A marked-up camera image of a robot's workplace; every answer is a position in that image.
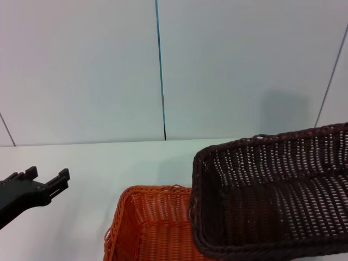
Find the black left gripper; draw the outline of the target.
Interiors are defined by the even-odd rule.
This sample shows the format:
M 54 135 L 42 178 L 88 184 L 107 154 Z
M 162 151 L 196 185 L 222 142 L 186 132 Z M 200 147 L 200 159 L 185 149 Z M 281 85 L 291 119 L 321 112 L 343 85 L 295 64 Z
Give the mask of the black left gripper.
M 67 168 L 45 184 L 33 181 L 36 177 L 37 168 L 32 166 L 1 181 L 1 229 L 24 211 L 47 206 L 69 187 L 70 172 Z

